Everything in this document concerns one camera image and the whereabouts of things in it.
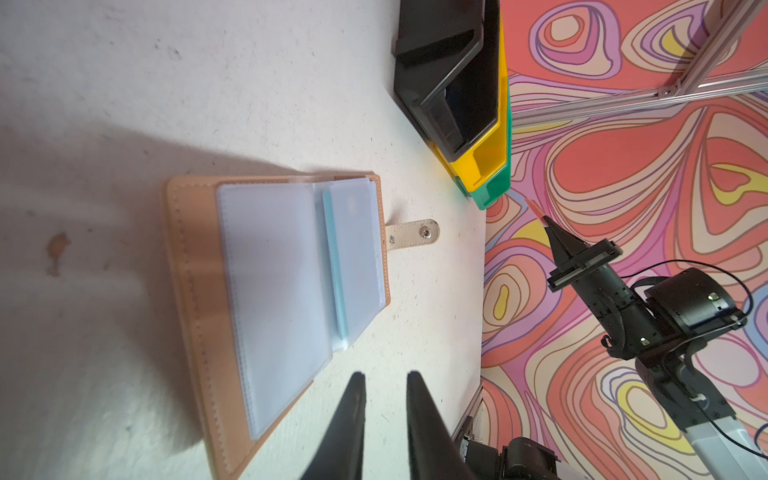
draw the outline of psychedelic pattern backdrop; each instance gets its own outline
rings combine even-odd
[[[513,110],[665,84],[722,9],[502,1]],[[715,73],[765,66],[767,35],[763,12]],[[684,258],[746,281],[756,301],[748,327],[710,342],[694,363],[753,434],[768,422],[768,94],[517,130],[512,149],[511,190],[488,209],[475,431],[498,448],[530,437],[592,478],[709,476],[634,363],[604,351],[573,289],[546,288],[554,265],[525,199],[588,241],[620,244],[620,274]],[[744,302],[729,277],[710,274]]]

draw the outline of stacked bins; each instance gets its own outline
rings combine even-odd
[[[511,112],[498,0],[402,0],[395,93],[481,210],[509,189]]]

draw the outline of table surface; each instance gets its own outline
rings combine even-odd
[[[0,477],[210,477],[161,229],[178,174],[373,171],[388,223],[442,231],[390,255],[392,304],[244,478],[299,476],[356,370],[364,478],[408,477],[408,371],[455,426],[479,379],[485,215],[392,98],[399,3],[324,4],[0,5]]]

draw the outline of black cable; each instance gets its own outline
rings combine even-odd
[[[736,280],[736,282],[739,283],[739,285],[741,285],[741,287],[746,292],[746,297],[748,299],[750,299],[750,308],[748,308],[746,310],[743,310],[744,311],[744,315],[749,315],[750,312],[752,311],[752,307],[755,305],[755,299],[752,298],[752,292],[750,292],[750,289],[746,287],[746,284],[744,284],[744,282],[742,282],[741,279],[738,276],[733,275],[728,270],[724,270],[724,269],[722,269],[722,268],[720,268],[718,266],[712,265],[711,263],[697,262],[696,260],[682,260],[680,258],[673,258],[672,260],[665,260],[663,262],[654,263],[651,266],[646,266],[645,268],[643,268],[639,272],[632,273],[631,275],[622,275],[622,276],[620,276],[620,278],[631,278],[631,277],[633,277],[635,275],[638,275],[639,273],[643,273],[645,270],[650,270],[650,269],[655,268],[657,266],[664,265],[665,263],[674,263],[674,262],[692,263],[694,265],[708,266],[709,268],[714,268],[715,270],[717,270],[717,271],[719,271],[721,273],[725,273],[727,276],[729,276],[732,279]]]
[[[757,432],[755,432],[755,446],[759,449],[760,445],[757,445],[757,439],[760,437],[760,434],[763,433],[765,429],[768,429],[768,423],[763,425],[762,427],[757,429]]]
[[[768,460],[768,455],[765,455],[765,454],[763,454],[763,453],[760,453],[760,452],[755,452],[755,451],[754,451],[754,450],[752,450],[751,448],[749,448],[749,447],[745,447],[744,445],[741,445],[739,442],[737,442],[736,440],[734,440],[734,439],[732,439],[731,437],[729,437],[728,435],[726,435],[726,434],[725,434],[725,432],[724,432],[724,431],[723,431],[723,430],[722,430],[722,429],[721,429],[721,428],[720,428],[720,427],[719,427],[719,426],[718,426],[718,425],[715,423],[715,421],[714,421],[714,420],[712,420],[712,419],[710,418],[710,416],[709,416],[709,415],[707,415],[707,413],[706,413],[706,412],[705,412],[705,411],[704,411],[704,410],[703,410],[703,409],[702,409],[702,408],[699,406],[698,402],[694,402],[694,405],[696,406],[696,408],[698,408],[698,409],[699,409],[699,411],[700,411],[700,412],[701,412],[701,413],[702,413],[702,414],[703,414],[705,417],[707,417],[707,420],[709,420],[709,421],[710,421],[710,423],[712,424],[712,426],[713,426],[713,427],[714,427],[714,428],[715,428],[715,429],[716,429],[716,430],[717,430],[717,431],[718,431],[718,432],[719,432],[719,433],[720,433],[720,434],[721,434],[723,437],[725,437],[725,438],[726,438],[726,440],[730,441],[730,442],[731,442],[731,443],[733,443],[735,446],[737,446],[737,447],[739,447],[739,448],[741,448],[741,449],[747,450],[749,453],[751,453],[751,454],[753,454],[753,455],[757,455],[757,456],[759,456],[759,457],[762,457],[762,458],[764,458],[764,459]]]

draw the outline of tan leather cover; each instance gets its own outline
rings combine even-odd
[[[174,177],[165,185],[170,271],[203,437],[211,471],[217,480],[240,477],[266,438],[298,399],[260,439],[250,439],[237,368],[216,189],[221,184],[232,183],[314,183],[360,177],[368,177],[376,182],[386,304],[389,305],[387,248],[384,240],[381,180],[378,175],[187,176]]]

